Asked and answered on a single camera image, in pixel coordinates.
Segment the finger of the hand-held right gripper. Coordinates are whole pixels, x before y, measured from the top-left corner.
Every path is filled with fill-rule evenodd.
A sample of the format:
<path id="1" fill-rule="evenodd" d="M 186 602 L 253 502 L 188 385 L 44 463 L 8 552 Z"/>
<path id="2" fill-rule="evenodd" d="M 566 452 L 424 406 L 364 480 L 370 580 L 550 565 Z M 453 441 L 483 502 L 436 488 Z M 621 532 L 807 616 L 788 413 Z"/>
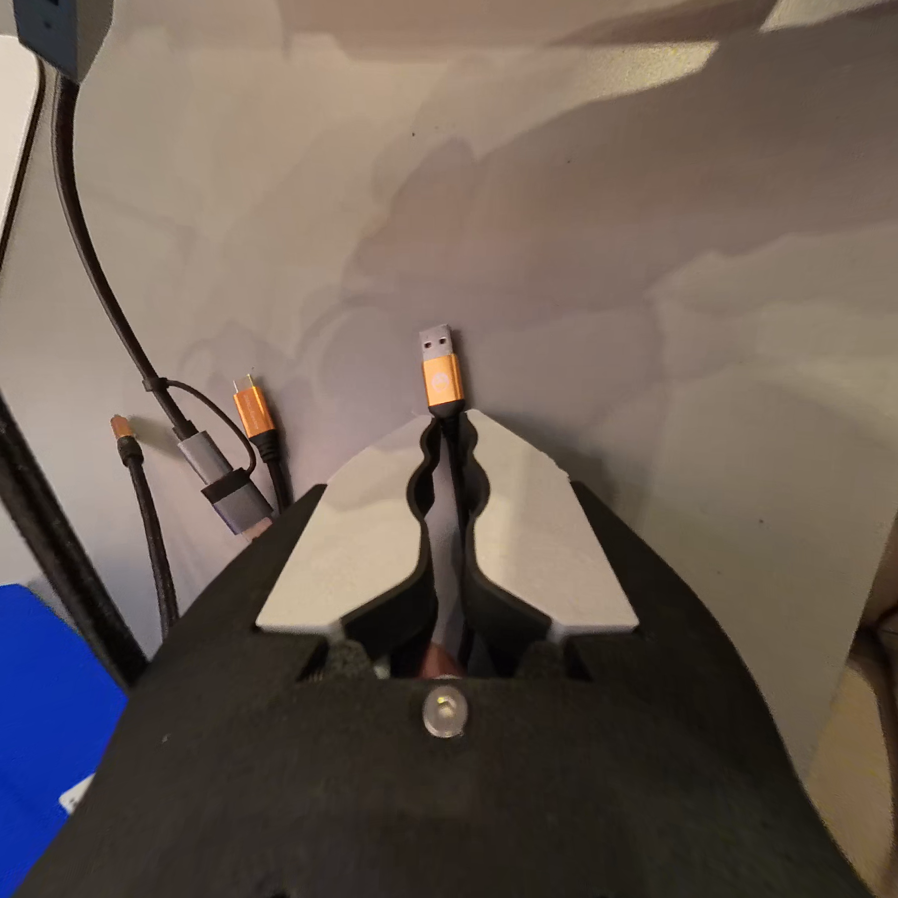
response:
<path id="1" fill-rule="evenodd" d="M 114 1 L 75 2 L 75 78 L 84 80 L 109 34 Z"/>

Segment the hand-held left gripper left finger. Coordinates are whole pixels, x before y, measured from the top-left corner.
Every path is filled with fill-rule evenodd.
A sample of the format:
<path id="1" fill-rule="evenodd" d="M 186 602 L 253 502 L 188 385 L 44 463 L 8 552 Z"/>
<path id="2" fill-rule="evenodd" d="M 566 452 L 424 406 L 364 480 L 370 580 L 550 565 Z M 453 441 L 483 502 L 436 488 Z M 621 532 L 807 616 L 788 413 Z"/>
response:
<path id="1" fill-rule="evenodd" d="M 265 634 L 355 642 L 390 676 L 420 676 L 438 618 L 426 517 L 439 426 L 412 419 L 327 482 L 256 618 Z"/>

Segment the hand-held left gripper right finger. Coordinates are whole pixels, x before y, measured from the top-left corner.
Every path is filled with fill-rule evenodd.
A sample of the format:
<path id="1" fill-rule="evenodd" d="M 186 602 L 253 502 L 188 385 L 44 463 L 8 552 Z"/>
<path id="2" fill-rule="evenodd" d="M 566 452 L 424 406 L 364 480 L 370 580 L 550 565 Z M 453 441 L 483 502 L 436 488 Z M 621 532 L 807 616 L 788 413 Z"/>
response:
<path id="1" fill-rule="evenodd" d="M 480 410 L 462 414 L 462 522 L 474 675 L 511 677 L 537 644 L 637 630 L 570 477 Z"/>

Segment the black usb hub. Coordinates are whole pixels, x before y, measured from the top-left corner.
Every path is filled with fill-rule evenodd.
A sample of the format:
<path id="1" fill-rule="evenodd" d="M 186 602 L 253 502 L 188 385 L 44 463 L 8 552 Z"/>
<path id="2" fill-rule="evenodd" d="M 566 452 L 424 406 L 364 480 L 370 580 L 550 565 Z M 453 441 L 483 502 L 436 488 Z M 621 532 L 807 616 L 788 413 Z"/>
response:
<path id="1" fill-rule="evenodd" d="M 23 46 L 73 82 L 82 79 L 75 1 L 13 1 Z"/>

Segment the usb-a cable orange plug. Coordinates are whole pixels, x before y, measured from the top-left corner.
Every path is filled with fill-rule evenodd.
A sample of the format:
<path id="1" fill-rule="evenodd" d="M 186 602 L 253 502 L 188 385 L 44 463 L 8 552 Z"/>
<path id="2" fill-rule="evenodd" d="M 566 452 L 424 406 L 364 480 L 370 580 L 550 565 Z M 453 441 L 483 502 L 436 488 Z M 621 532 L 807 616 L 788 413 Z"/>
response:
<path id="1" fill-rule="evenodd" d="M 462 668 L 467 668 L 473 648 L 473 631 L 467 623 L 463 607 L 465 541 L 469 514 L 465 498 L 460 435 L 462 413 L 466 409 L 462 367 L 455 351 L 453 331 L 448 324 L 438 324 L 421 331 L 419 341 L 427 407 L 431 417 L 439 425 L 440 434 L 445 443 L 454 493 L 458 533 L 455 570 L 462 623 L 457 659 Z"/>

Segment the blue plastic bin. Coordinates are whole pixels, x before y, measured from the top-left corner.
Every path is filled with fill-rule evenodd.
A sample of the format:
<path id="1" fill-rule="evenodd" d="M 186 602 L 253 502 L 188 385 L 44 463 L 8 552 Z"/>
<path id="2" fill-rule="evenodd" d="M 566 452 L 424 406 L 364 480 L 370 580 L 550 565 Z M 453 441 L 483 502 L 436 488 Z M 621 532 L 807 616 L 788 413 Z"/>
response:
<path id="1" fill-rule="evenodd" d="M 1 895 L 84 797 L 126 706 L 90 647 L 31 590 L 1 588 Z"/>

